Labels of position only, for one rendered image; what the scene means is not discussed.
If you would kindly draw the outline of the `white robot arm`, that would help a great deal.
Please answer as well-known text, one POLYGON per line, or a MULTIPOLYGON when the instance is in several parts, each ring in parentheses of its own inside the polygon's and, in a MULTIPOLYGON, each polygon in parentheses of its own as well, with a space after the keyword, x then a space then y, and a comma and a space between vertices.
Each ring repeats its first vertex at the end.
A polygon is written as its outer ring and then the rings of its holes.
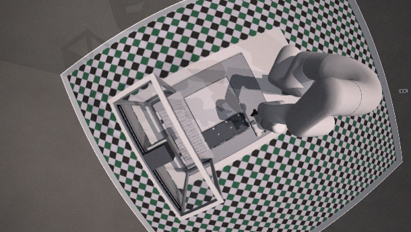
POLYGON ((257 137, 265 129, 279 134, 285 127, 297 137, 324 136, 334 128, 333 116, 370 113, 382 97, 379 78, 364 63, 332 53, 301 52, 292 45, 282 47, 268 80, 301 98, 295 104, 283 100, 260 103, 261 120, 249 122, 257 137))

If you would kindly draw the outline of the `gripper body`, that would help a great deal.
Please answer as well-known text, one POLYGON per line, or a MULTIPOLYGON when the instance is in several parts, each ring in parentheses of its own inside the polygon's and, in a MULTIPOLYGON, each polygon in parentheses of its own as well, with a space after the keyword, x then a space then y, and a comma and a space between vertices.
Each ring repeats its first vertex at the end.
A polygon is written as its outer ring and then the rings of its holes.
POLYGON ((254 118, 255 118, 256 122, 258 122, 258 121, 260 121, 260 120, 261 120, 261 118, 260 118, 260 116, 259 116, 259 115, 254 115, 254 118))

